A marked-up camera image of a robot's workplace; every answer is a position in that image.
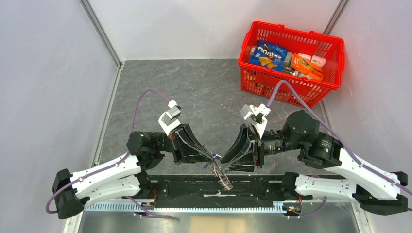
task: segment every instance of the white panel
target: white panel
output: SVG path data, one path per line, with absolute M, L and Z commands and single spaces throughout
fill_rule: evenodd
M 343 84 L 326 98 L 333 126 L 355 154 L 383 170 L 409 175 L 411 10 L 409 0 L 349 2 L 332 32 L 345 40 Z M 412 228 L 411 213 L 369 216 L 377 233 L 410 232 Z
M 237 58 L 255 20 L 322 32 L 339 0 L 90 0 L 122 60 Z
M 54 177 L 90 165 L 116 67 L 77 0 L 1 1 L 0 31 L 0 232 L 59 233 Z

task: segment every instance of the cable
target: cable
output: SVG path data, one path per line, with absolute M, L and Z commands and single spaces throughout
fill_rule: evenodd
M 279 87 L 285 84 L 290 91 L 292 91 L 292 93 L 295 95 L 295 97 L 297 98 L 297 100 L 316 118 L 316 120 L 318 120 L 329 132 L 331 132 L 343 145 L 343 148 L 345 148 L 345 150 L 348 152 L 349 156 L 359 165 L 364 167 L 366 170 L 374 173 L 375 175 L 383 178 L 384 180 L 388 181 L 391 184 L 394 184 L 395 186 L 399 187 L 400 189 L 404 190 L 405 192 L 407 192 L 409 195 L 412 196 L 412 191 L 407 189 L 406 187 L 403 187 L 400 183 L 397 183 L 396 181 L 386 177 L 385 175 L 379 173 L 378 171 L 374 170 L 373 168 L 369 167 L 368 165 L 363 164 L 356 156 L 355 154 L 352 152 L 352 150 L 349 148 L 349 146 L 346 144 L 346 142 L 344 141 L 344 139 L 342 137 L 339 136 L 338 133 L 336 133 L 333 129 L 331 129 L 322 119 L 320 119 L 320 117 L 311 109 L 309 108 L 309 106 L 302 100 L 302 98 L 300 98 L 300 96 L 297 94 L 297 92 L 294 90 L 294 88 L 285 80 L 281 80 L 277 83 L 275 89 L 273 90 L 273 93 L 268 101 L 268 103 L 266 104 L 266 107 L 270 107 L 270 105 L 272 104 L 277 91 L 279 90 Z
M 173 218 L 173 216 L 171 215 L 158 215 L 155 214 L 153 212 L 148 211 L 146 208 L 144 208 L 143 206 L 141 206 L 136 200 L 134 200 L 131 196 L 126 196 L 129 200 L 131 200 L 134 204 L 136 204 L 141 210 L 143 210 L 144 212 L 146 212 L 149 215 L 152 216 L 142 216 L 142 217 L 146 217 L 146 218 Z
M 138 98 L 138 100 L 137 100 L 137 103 L 136 103 L 135 112 L 134 112 L 134 114 L 133 114 L 133 121 L 132 121 L 132 132 L 134 131 L 136 111 L 137 111 L 137 108 L 139 107 L 139 103 L 140 103 L 141 99 L 143 98 L 143 96 L 144 96 L 146 93 L 148 93 L 149 91 L 155 91 L 155 92 L 157 92 L 157 93 L 160 94 L 167 102 L 170 102 L 170 99 L 169 99 L 165 94 L 163 94 L 161 91 L 159 91 L 159 90 L 157 90 L 157 89 L 150 88 L 150 89 L 147 89 L 146 91 L 144 91 L 144 92 L 139 96 L 139 98 Z M 123 161 L 125 161 L 129 156 L 130 156 L 130 152 L 127 152 L 127 153 L 125 154 L 125 156 L 124 156 L 123 158 L 121 158 L 118 162 L 116 162 L 116 163 L 114 163 L 114 164 L 112 164 L 112 165 L 109 165 L 109 166 L 107 166 L 107 167 L 100 168 L 99 170 L 93 171 L 93 172 L 91 172 L 91 173 L 88 173 L 88 174 L 82 176 L 81 178 L 78 178 L 78 179 L 76 179 L 76 180 L 74 180 L 74 181 L 72 181 L 72 182 L 64 185 L 63 187 L 61 187 L 61 188 L 60 188 L 59 190 L 57 190 L 57 191 L 50 197 L 50 199 L 47 201 L 47 203 L 46 203 L 46 212 L 47 212 L 48 214 L 55 214 L 55 213 L 57 213 L 57 210 L 50 210 L 50 204 L 51 204 L 52 201 L 57 197 L 57 195 L 59 195 L 63 190 L 65 190 L 66 188 L 72 186 L 73 184 L 75 184 L 75 183 L 77 183 L 77 182 L 80 182 L 80 179 L 86 179 L 86 178 L 88 178 L 88 177 L 90 177 L 90 176 L 92 176 L 92 175 L 95 175 L 95 174 L 100 173 L 100 172 L 102 172 L 102 171 L 106 171 L 106 170 L 108 170 L 108 169 L 110 169 L 110 168 L 112 168 L 112 167 L 115 167 L 116 165 L 118 165 L 118 164 L 120 164 L 120 163 L 123 163 Z
M 311 212 L 311 213 L 309 213 L 309 214 L 300 215 L 300 216 L 289 216 L 288 218 L 300 219 L 300 218 L 303 218 L 303 217 L 312 216 L 312 215 L 316 214 L 317 212 L 321 211 L 321 210 L 325 207 L 325 205 L 326 205 L 326 200 L 327 200 L 327 197 L 325 197 L 325 198 L 323 199 L 323 202 L 322 202 L 321 206 L 319 206 L 319 208 L 318 208 L 317 210 L 315 210 L 315 211 L 313 211 L 313 212 Z

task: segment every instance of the purple cable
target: purple cable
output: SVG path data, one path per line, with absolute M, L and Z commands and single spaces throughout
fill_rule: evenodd
M 375 175 L 383 178 L 384 180 L 388 181 L 389 183 L 392 183 L 394 185 L 396 185 L 397 187 L 401 188 L 402 190 L 404 190 L 405 192 L 407 192 L 409 195 L 412 196 L 412 191 L 410 191 L 409 189 L 407 189 L 406 187 L 403 187 L 401 184 L 396 183 L 394 180 L 386 177 L 385 175 L 379 173 L 378 171 L 374 170 L 373 168 L 369 167 L 368 165 L 362 165 L 362 162 L 355 156 L 355 154 L 352 152 L 352 150 L 349 148 L 349 146 L 346 144 L 346 142 L 344 141 L 343 138 L 341 138 L 339 136 L 338 133 L 336 133 L 335 131 L 333 131 L 333 129 L 331 129 L 328 125 L 326 125 L 326 123 L 320 119 L 320 117 L 312 110 L 309 108 L 309 106 L 302 100 L 302 98 L 300 98 L 300 96 L 297 94 L 297 92 L 294 90 L 294 88 L 285 80 L 281 80 L 277 83 L 275 89 L 273 90 L 273 93 L 266 105 L 266 107 L 270 107 L 270 105 L 272 104 L 275 95 L 277 93 L 277 91 L 279 90 L 279 87 L 285 84 L 290 91 L 292 91 L 292 93 L 295 95 L 295 97 L 297 98 L 297 100 L 316 118 L 316 120 L 318 120 L 327 130 L 329 130 L 329 132 L 331 132 L 343 145 L 343 148 L 346 149 L 346 151 L 348 152 L 349 156 L 359 165 L 364 167 L 366 170 L 374 173 Z
M 135 112 L 134 112 L 134 114 L 133 114 L 132 132 L 134 131 L 136 111 L 137 111 L 137 108 L 139 107 L 140 100 L 142 99 L 142 97 L 144 96 L 144 94 L 146 94 L 146 93 L 149 92 L 149 91 L 155 91 L 155 92 L 157 92 L 157 93 L 160 94 L 163 98 L 165 98 L 165 100 L 166 100 L 167 102 L 170 102 L 170 99 L 169 99 L 165 94 L 163 94 L 161 91 L 159 91 L 159 90 L 157 90 L 157 89 L 150 88 L 150 89 L 147 89 L 146 91 L 144 91 L 143 94 L 140 95 L 140 97 L 139 97 L 139 99 L 137 100 L 137 103 L 136 103 Z M 112 168 L 112 167 L 115 167 L 116 165 L 118 165 L 118 164 L 120 164 L 120 163 L 123 163 L 123 161 L 125 161 L 129 156 L 130 156 L 130 152 L 127 152 L 126 155 L 125 155 L 123 158 L 121 158 L 118 162 L 116 162 L 116 163 L 114 163 L 114 164 L 112 164 L 112 165 L 109 165 L 109 166 L 107 166 L 107 167 L 100 168 L 99 170 L 93 171 L 93 172 L 91 172 L 91 173 L 88 173 L 88 174 L 86 174 L 85 176 L 82 176 L 82 179 L 86 179 L 87 177 L 90 177 L 90 176 L 92 176 L 92 175 L 95 175 L 95 174 L 97 174 L 97 173 L 99 173 L 99 172 L 106 171 L 106 170 L 108 170 L 108 169 L 110 169 L 110 168 Z M 57 190 L 57 191 L 51 196 L 51 198 L 50 198 L 50 199 L 47 201 L 47 203 L 46 203 L 46 212 L 47 212 L 48 214 L 55 214 L 55 213 L 57 213 L 57 210 L 50 210 L 50 204 L 51 204 L 52 201 L 57 197 L 57 195 L 59 195 L 63 190 L 65 190 L 66 188 L 72 186 L 73 184 L 75 184 L 75 183 L 77 183 L 77 182 L 80 182 L 80 178 L 78 178 L 78 179 L 76 179 L 76 180 L 74 180 L 74 181 L 72 181 L 72 182 L 64 185 L 63 187 L 61 187 L 59 190 Z M 143 211 L 147 212 L 148 214 L 152 214 L 152 213 L 150 213 L 149 211 L 147 211 L 147 210 L 146 210 L 145 208 L 143 208 L 143 207 L 141 207 L 141 209 L 142 209 Z M 158 217 L 163 217 L 162 215 L 157 215 L 157 214 L 153 214 L 153 215 L 154 215 L 154 216 L 158 216 Z
M 305 215 L 302 215 L 302 216 L 290 216 L 289 218 L 292 218 L 292 219 L 300 219 L 300 218 L 303 218 L 303 217 L 312 216 L 312 215 L 316 214 L 317 212 L 321 211 L 321 210 L 325 207 L 325 205 L 326 205 L 326 200 L 327 200 L 327 197 L 325 197 L 325 198 L 323 199 L 323 202 L 322 202 L 321 206 L 319 206 L 319 208 L 318 208 L 317 210 L 315 210 L 315 211 L 313 211 L 313 212 L 311 212 L 311 213 L 309 213 L 309 214 L 305 214 Z
M 133 121 L 132 121 L 132 132 L 135 130 L 136 111 L 137 111 L 137 108 L 139 107 L 140 100 L 143 98 L 144 94 L 148 93 L 149 91 L 155 91 L 155 92 L 157 92 L 157 93 L 160 94 L 163 98 L 165 98 L 165 100 L 166 100 L 167 102 L 170 102 L 170 99 L 169 99 L 165 94 L 163 94 L 163 92 L 161 92 L 161 91 L 159 91 L 159 90 L 157 90 L 157 89 L 155 89 L 155 88 L 149 88 L 149 89 L 145 90 L 145 91 L 139 96 L 139 99 L 137 100 L 137 103 L 136 103 L 135 113 L 133 114 Z
M 136 204 L 141 210 L 143 210 L 144 212 L 146 212 L 147 214 L 150 214 L 152 216 L 142 216 L 142 217 L 146 217 L 146 218 L 173 218 L 173 216 L 171 215 L 158 215 L 155 214 L 153 212 L 148 211 L 146 208 L 144 208 L 143 206 L 141 206 L 136 200 L 134 200 L 131 196 L 126 196 L 128 199 L 130 199 L 134 204 Z

